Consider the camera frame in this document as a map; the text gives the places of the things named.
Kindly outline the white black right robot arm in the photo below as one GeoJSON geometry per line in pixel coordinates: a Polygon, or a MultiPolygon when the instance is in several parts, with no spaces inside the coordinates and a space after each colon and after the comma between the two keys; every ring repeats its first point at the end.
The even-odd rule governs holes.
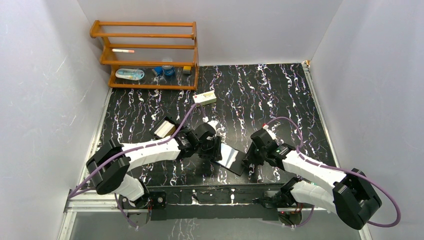
{"type": "Polygon", "coordinates": [[[328,165],[308,157],[286,143],[277,143],[269,129],[254,132],[243,164],[270,164],[294,174],[275,193],[255,199],[265,208],[295,207],[308,204],[336,214],[346,225],[361,230],[382,206],[364,173],[354,168],[352,173],[330,169],[328,165]]]}

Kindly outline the black card holder box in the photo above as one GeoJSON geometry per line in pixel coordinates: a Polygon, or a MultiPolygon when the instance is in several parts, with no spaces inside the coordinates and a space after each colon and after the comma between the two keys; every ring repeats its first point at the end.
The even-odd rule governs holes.
{"type": "Polygon", "coordinates": [[[150,130],[150,134],[157,140],[163,139],[174,134],[179,125],[180,124],[171,117],[165,116],[153,126],[150,130]]]}

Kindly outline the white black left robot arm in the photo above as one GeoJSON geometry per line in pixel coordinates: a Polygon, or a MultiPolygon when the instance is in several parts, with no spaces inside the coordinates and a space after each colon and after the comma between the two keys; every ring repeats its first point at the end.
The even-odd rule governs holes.
{"type": "Polygon", "coordinates": [[[214,159],[220,141],[216,136],[218,122],[211,120],[195,130],[181,128],[174,138],[141,143],[119,143],[111,139],[86,163],[93,174],[91,181],[98,195],[109,193],[127,198],[135,207],[144,208],[150,200],[146,185],[128,175],[132,169],[161,161],[189,158],[194,154],[214,159]]]}

